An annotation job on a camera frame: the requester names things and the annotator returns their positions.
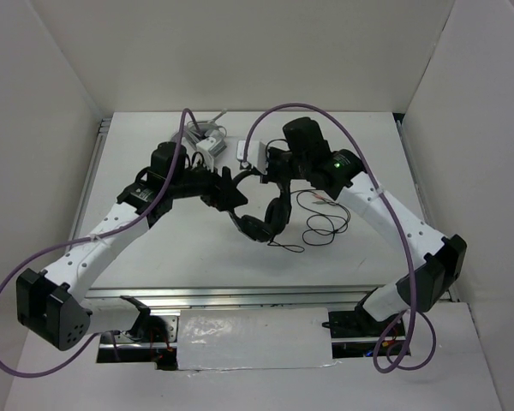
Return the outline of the black headphones with cable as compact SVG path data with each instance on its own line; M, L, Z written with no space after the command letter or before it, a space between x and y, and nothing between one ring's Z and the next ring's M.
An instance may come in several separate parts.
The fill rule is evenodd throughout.
M298 244L282 244L277 241L290 222L292 203L295 197L296 204L303 210L310 212L302 232L302 242L310 247L325 247L333 243L338 235L345 233L350 227L351 213L349 209L338 202L330 200L316 189L299 189L292 192L289 185L278 185L279 196L273 198L266 207L262 219L251 215L238 216L234 211L229 212L230 219L236 228L248 239L264 243L268 247L279 247L291 253L303 253L305 247ZM325 205L338 208L343 215L325 213L303 205L300 197L310 194L315 198L316 205Z

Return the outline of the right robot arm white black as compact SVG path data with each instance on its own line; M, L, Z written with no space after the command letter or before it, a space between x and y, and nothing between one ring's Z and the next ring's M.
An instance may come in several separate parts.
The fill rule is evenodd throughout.
M368 223L389 245L410 256L415 270L379 287L356 306L356 326L372 336L386 321L412 305L428 312L460 276L467 244L427 225L387 190L372 181L361 158L333 151L320 125L300 117L283 127L289 150L283 157L297 179L325 192Z

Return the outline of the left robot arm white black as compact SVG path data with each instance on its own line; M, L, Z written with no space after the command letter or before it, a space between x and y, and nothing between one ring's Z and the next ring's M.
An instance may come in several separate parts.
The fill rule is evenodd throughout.
M22 325L61 351L73 348L86 334L121 331L135 342L150 334L151 310L133 296L90 302L86 294L123 250L171 210L174 200L198 197L227 212L247 204L229 168L189 168L186 155L180 143L159 144L149 166L118 195L87 237L43 270L20 274L15 287Z

